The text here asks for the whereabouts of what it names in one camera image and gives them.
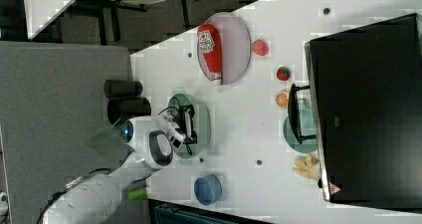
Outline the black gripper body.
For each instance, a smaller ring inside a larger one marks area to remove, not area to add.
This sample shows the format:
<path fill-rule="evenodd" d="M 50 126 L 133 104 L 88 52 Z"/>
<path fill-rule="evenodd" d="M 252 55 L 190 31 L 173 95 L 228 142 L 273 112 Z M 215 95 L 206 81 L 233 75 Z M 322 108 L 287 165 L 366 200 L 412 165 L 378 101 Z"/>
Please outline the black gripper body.
<path fill-rule="evenodd" d="M 193 118 L 195 111 L 193 105 L 180 106 L 176 110 L 175 120 L 182 131 L 186 134 L 185 144 L 197 143 L 197 132 L 194 130 Z"/>

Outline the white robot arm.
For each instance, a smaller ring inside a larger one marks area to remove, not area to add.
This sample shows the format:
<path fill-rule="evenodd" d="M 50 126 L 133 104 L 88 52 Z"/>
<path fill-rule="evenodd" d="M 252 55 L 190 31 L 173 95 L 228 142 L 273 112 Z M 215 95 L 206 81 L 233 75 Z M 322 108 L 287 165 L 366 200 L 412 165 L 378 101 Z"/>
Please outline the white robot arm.
<path fill-rule="evenodd" d="M 193 139 L 193 105 L 171 107 L 155 116 L 125 121 L 118 131 L 132 148 L 122 165 L 101 174 L 90 172 L 56 192 L 38 217 L 37 224 L 103 224 L 122 201 L 122 192 L 172 162 L 174 151 Z"/>

